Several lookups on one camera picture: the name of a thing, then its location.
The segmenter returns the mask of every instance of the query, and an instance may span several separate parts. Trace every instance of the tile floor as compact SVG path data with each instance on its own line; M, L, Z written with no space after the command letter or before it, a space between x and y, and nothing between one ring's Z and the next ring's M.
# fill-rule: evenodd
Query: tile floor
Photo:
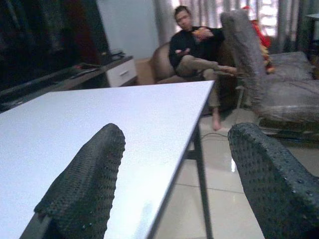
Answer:
M240 122L254 122L247 110L233 110L224 115L219 134L202 139L209 207L215 239L263 239L263 234L243 192L236 165L231 158L227 132ZM213 132L211 117L200 120L202 137ZM287 145L301 163L319 176L315 147ZM205 224L195 161L186 160L157 231L156 239L204 239Z

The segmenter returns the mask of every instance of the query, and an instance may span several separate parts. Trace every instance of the man's hand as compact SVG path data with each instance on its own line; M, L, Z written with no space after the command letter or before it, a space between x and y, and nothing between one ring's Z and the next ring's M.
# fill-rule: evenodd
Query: man's hand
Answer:
M207 40L214 36L214 34L206 27L200 27L198 30L193 32L193 35L198 42Z
M184 56L187 55L190 52L190 49L187 48L186 50L182 51L182 50L176 50L175 53L177 56Z

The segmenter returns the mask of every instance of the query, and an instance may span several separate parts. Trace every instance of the white table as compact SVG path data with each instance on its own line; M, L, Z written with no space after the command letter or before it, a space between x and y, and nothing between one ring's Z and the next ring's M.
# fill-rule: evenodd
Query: white table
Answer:
M19 238L53 180L110 122L126 145L105 238L152 237L212 85L52 92L0 114L0 238Z

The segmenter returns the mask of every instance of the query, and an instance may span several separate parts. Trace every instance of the curtain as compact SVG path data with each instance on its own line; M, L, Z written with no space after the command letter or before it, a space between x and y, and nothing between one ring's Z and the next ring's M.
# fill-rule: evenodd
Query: curtain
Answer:
M222 12L248 5L250 18L258 19L263 32L273 37L271 53L305 50L309 40L305 16L319 11L317 0L154 0L154 5L160 44L180 30L173 16L179 5L188 6L193 25L209 27L221 27Z

